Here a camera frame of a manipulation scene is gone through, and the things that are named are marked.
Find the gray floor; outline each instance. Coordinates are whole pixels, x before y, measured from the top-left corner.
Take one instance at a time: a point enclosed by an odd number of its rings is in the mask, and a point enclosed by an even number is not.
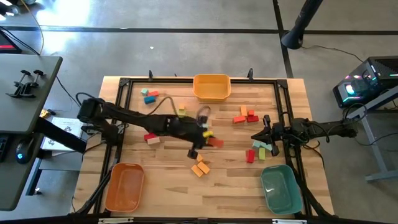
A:
[[[83,27],[164,27],[276,29],[272,0],[168,0],[168,1],[38,1],[33,8],[43,25]],[[285,29],[289,29],[304,0],[279,0]],[[396,0],[324,0],[309,29],[397,30]],[[28,14],[0,22],[2,26],[32,26]],[[38,49],[38,32],[13,32]],[[104,75],[193,76],[225,73],[255,77],[286,77],[276,34],[137,34],[92,32],[45,32],[44,55],[64,58],[59,78],[73,95],[85,91],[97,95]],[[336,47],[361,59],[398,55],[394,36],[306,35],[304,46]],[[304,78],[317,121],[341,118],[331,89],[359,61],[350,55],[325,49],[290,50],[295,78]],[[75,117],[77,107],[58,84],[45,105],[63,117]],[[369,115],[375,134],[397,130],[397,116]],[[361,134],[358,139],[366,142]],[[397,167],[397,138],[381,141],[389,167]],[[326,176],[335,213],[343,218],[398,222],[398,179],[366,183],[364,176],[378,172],[370,148],[353,139],[322,141]],[[16,210],[0,212],[0,220],[45,217],[69,212],[77,180],[76,172],[45,171],[39,182],[43,195],[22,196]]]

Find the yellow bowl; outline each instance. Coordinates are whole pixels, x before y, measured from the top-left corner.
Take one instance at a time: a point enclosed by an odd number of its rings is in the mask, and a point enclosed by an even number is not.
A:
[[[231,80],[225,74],[198,74],[193,77],[193,94],[199,100],[223,101],[231,94]]]

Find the black metal frame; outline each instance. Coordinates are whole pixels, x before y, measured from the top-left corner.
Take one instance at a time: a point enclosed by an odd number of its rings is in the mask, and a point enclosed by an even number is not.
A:
[[[129,108],[131,95],[132,95],[132,87],[133,87],[134,83],[193,83],[193,79],[192,78],[153,78],[153,74],[151,71],[149,72],[148,78],[120,78],[118,94],[116,96],[116,102],[115,102],[116,106],[120,106],[121,98],[123,95],[123,90],[125,89],[125,86],[126,86],[127,87],[127,95],[126,95],[126,101],[125,101],[124,107],[127,109]],[[279,115],[279,122],[285,124],[284,114],[288,114],[289,122],[293,119],[293,109],[292,109],[292,105],[291,105],[291,101],[290,101],[287,80],[253,79],[252,69],[250,69],[249,74],[248,74],[248,79],[233,79],[232,78],[231,83],[232,84],[248,84],[248,83],[250,83],[250,84],[270,84],[270,85],[272,85],[274,87],[274,92],[275,92],[275,101],[276,101],[277,111],[278,111],[278,115]],[[284,93],[287,111],[283,111],[283,108],[282,108],[282,100],[280,97],[281,89],[283,90],[283,93]],[[122,145],[123,145],[124,132],[122,132],[120,135],[121,135],[120,136],[121,138],[117,145],[114,165],[117,164],[121,158],[121,149],[122,149]],[[112,146],[107,145],[106,150],[105,150],[103,166],[102,166],[102,170],[101,170],[101,177],[99,180],[100,182],[103,180],[104,176],[108,173],[111,150],[112,150]],[[305,181],[303,162],[302,162],[302,158],[300,156],[300,148],[296,147],[294,149],[294,151],[295,151],[295,155],[296,155],[295,159],[297,162],[298,176],[300,177],[301,182],[303,182],[305,184],[305,186],[307,186],[306,181]],[[291,159],[292,156],[290,155],[289,147],[285,146],[285,144],[284,144],[284,152],[285,152],[286,164],[295,170],[295,167],[293,166],[293,163],[292,163],[292,159]],[[99,196],[99,199],[95,203],[94,213],[101,213],[100,212],[101,201],[102,201],[102,194]],[[305,198],[304,195],[303,195],[303,202],[304,202],[305,214],[312,215],[311,205],[310,205],[309,201],[307,200],[307,198]],[[295,217],[302,218],[303,215],[301,213],[297,213],[297,214],[295,214]],[[250,219],[250,218],[242,219],[242,221],[252,221],[252,219]],[[272,219],[270,219],[270,218],[253,219],[253,221],[272,222]]]

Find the gray desk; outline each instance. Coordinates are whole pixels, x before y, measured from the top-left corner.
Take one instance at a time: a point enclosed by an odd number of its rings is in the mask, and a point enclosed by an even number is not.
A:
[[[33,130],[61,63],[61,57],[0,54],[0,133],[15,133],[11,142],[13,150],[8,151],[5,160],[0,163],[0,210],[15,209],[22,194],[44,136],[34,134],[34,154],[26,164],[16,162],[15,148],[23,134]],[[5,94],[15,91],[14,81],[20,79],[22,69],[33,76],[25,77],[23,83],[33,81],[36,69],[47,74],[45,78],[39,78],[39,87],[33,90],[36,98],[14,99]]]

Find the wooden table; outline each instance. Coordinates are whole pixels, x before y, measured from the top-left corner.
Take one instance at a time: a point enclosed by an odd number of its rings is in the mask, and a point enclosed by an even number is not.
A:
[[[104,77],[99,97],[115,102],[120,77]],[[302,79],[288,79],[290,99],[295,118],[311,119],[307,93]],[[212,114],[208,124],[216,137],[224,140],[224,148],[205,147],[199,151],[211,169],[209,174],[198,178],[192,171],[194,160],[187,157],[192,146],[171,137],[161,137],[157,146],[144,141],[147,132],[130,125],[124,138],[121,162],[140,164],[145,179],[139,207],[133,213],[112,213],[112,216],[129,217],[211,217],[211,218],[274,218],[267,207],[260,182],[260,173],[265,167],[285,164],[284,152],[272,157],[267,151],[266,160],[257,158],[253,164],[246,163],[245,150],[251,148],[250,136],[261,131],[262,122],[232,124],[239,115],[239,107],[246,105],[254,109],[260,118],[269,114],[271,122],[278,119],[274,89],[272,85],[232,84],[230,97],[222,103],[201,103],[192,93],[188,83],[135,83],[132,89],[130,110],[148,113],[157,105],[145,105],[142,88],[158,90],[170,95],[176,105],[183,103],[187,115],[195,116],[197,109],[209,105]],[[172,113],[168,101],[159,108],[158,114]],[[97,144],[99,136],[92,138],[88,147]],[[75,190],[74,206],[79,209],[93,193],[100,179],[105,145],[87,152],[81,166]],[[308,188],[326,211],[333,213],[328,184],[322,160],[311,150],[302,150]]]

